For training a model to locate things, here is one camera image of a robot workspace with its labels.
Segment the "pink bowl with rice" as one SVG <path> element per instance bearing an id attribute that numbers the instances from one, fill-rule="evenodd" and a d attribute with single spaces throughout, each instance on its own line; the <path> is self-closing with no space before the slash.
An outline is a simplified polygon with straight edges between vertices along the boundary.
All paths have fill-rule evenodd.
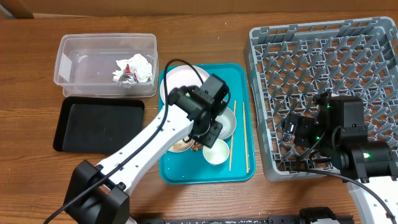
<path id="1" fill-rule="evenodd" d="M 170 152 L 183 152 L 186 151 L 187 149 L 190 149 L 195 141 L 193 139 L 190 139 L 189 137 L 185 137 L 176 144 L 174 144 L 169 151 Z"/>

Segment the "red snack wrapper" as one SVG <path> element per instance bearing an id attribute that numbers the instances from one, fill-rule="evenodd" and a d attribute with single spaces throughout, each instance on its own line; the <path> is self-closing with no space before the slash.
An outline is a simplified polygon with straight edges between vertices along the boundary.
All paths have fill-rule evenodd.
<path id="1" fill-rule="evenodd" d="M 123 70 L 122 75 L 119 77 L 117 81 L 117 85 L 125 88 L 130 88 L 133 84 L 138 84 L 139 80 L 137 76 L 132 70 L 130 69 L 129 64 L 126 65 L 126 68 Z"/>

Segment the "white cup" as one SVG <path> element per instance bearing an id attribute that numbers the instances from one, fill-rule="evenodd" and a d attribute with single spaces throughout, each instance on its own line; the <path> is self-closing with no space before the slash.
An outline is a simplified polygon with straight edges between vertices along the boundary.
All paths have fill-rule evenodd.
<path id="1" fill-rule="evenodd" d="M 203 157 L 214 166 L 224 163 L 229 157 L 229 146 L 222 139 L 217 139 L 213 147 L 203 147 Z"/>

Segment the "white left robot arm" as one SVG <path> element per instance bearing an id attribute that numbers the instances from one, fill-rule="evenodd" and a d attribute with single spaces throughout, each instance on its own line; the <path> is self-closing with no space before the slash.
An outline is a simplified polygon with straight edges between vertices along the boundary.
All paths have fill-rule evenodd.
<path id="1" fill-rule="evenodd" d="M 222 127 L 215 118 L 230 98 L 225 86 L 174 88 L 157 117 L 124 147 L 95 166 L 83 161 L 75 168 L 60 211 L 77 223 L 134 223 L 129 198 L 143 175 L 185 137 L 213 146 Z"/>

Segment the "white paper napkin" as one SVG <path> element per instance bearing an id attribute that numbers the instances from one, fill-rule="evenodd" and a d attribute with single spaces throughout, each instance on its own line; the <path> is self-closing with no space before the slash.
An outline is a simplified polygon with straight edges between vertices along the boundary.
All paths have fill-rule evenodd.
<path id="1" fill-rule="evenodd" d="M 133 57 L 129 59 L 122 59 L 116 61 L 119 70 L 113 72 L 113 81 L 116 82 L 119 80 L 119 77 L 122 75 L 123 70 L 126 68 L 126 65 L 129 64 L 130 69 L 134 72 L 139 80 L 138 84 L 149 83 L 153 80 L 153 72 L 152 65 L 142 54 L 135 54 Z"/>

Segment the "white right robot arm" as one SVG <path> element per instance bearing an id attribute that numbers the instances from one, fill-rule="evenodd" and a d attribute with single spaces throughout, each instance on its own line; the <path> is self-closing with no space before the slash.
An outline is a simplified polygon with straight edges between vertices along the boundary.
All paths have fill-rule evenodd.
<path id="1" fill-rule="evenodd" d="M 336 177 L 350 187 L 362 222 L 397 223 L 392 204 L 396 162 L 386 142 L 368 140 L 362 113 L 324 112 L 317 118 L 290 114 L 282 120 L 282 139 L 307 148 L 299 161 L 315 154 L 329 159 L 339 170 Z"/>

